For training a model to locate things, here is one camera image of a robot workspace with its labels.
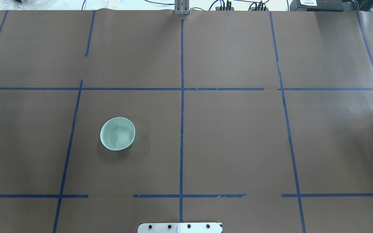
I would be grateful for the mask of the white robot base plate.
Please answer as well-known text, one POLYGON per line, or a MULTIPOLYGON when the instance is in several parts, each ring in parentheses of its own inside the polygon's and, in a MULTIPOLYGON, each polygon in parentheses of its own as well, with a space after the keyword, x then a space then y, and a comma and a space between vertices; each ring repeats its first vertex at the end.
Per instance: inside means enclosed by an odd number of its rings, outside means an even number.
POLYGON ((138 233, 222 233, 222 223, 189 222, 189 223, 143 223, 138 233))

